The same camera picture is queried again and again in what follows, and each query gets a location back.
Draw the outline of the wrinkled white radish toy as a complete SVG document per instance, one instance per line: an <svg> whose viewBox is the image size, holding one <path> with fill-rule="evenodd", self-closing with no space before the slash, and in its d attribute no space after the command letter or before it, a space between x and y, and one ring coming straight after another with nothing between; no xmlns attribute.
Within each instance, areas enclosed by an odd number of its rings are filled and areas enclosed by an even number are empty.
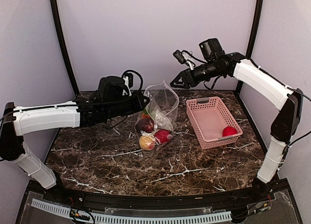
<svg viewBox="0 0 311 224"><path fill-rule="evenodd" d="M165 129L173 131L173 121L167 117L163 112L154 110L151 114L157 129Z"/></svg>

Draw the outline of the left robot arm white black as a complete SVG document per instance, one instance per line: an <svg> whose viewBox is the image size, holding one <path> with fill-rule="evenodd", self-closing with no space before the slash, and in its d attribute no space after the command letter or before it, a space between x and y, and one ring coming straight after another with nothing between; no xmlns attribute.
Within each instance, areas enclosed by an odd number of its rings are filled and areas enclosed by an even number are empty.
<svg viewBox="0 0 311 224"><path fill-rule="evenodd" d="M57 202L69 198L55 172L29 149L24 135L56 128L90 127L108 120L129 116L142 111L150 99L141 89L131 91L130 72L122 77L100 79L98 89L88 99L75 99L65 103L36 107L16 107L7 103L0 125L0 159L17 164L28 176L35 179Z"/></svg>

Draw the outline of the clear zip top bag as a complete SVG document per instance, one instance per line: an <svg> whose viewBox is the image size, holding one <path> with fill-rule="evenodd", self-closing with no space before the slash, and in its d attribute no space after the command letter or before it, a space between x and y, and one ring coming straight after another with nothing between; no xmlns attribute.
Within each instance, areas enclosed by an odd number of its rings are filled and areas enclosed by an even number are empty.
<svg viewBox="0 0 311 224"><path fill-rule="evenodd" d="M165 81L148 86L144 96L150 102L140 112L135 124L138 143L144 151L159 150L173 138L179 97Z"/></svg>

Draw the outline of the orange fruit toy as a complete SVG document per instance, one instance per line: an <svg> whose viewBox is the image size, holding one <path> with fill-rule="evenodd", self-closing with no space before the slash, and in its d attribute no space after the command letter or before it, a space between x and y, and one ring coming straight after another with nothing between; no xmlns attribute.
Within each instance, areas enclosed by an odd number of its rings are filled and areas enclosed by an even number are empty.
<svg viewBox="0 0 311 224"><path fill-rule="evenodd" d="M145 113L143 113L143 114L141 115L141 117L142 117L142 118L148 118L148 119L151 119L150 115L145 114Z"/></svg>

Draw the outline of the yellow peach toy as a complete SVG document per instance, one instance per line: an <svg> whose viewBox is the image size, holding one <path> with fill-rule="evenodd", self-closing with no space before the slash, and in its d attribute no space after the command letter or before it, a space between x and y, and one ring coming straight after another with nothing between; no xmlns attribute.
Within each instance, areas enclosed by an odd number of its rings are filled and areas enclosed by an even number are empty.
<svg viewBox="0 0 311 224"><path fill-rule="evenodd" d="M143 135L139 138L139 145L141 149L151 151L155 148L156 142L153 135Z"/></svg>

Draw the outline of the red round fruit toy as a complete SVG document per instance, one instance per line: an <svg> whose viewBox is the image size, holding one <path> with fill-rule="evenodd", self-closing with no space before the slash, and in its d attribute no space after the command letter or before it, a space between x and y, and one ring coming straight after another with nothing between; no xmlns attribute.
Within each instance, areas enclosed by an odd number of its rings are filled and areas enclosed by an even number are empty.
<svg viewBox="0 0 311 224"><path fill-rule="evenodd" d="M164 144L169 142L173 136L170 131L165 130L165 129L160 129L154 134L155 140L159 144Z"/></svg>

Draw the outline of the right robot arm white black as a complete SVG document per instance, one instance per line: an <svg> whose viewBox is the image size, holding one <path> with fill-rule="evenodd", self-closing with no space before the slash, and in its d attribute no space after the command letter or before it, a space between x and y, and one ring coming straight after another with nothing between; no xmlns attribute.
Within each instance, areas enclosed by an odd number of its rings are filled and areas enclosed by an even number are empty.
<svg viewBox="0 0 311 224"><path fill-rule="evenodd" d="M251 58L239 52L225 53L216 38L201 42L199 47L204 57L199 66L192 65L194 56L188 51L173 53L180 64L189 68L171 81L171 87L189 89L211 78L230 76L251 86L279 111L271 126L270 145L263 164L248 190L248 198L257 202L270 191L272 180L293 144L291 139L300 122L303 93L277 80Z"/></svg>

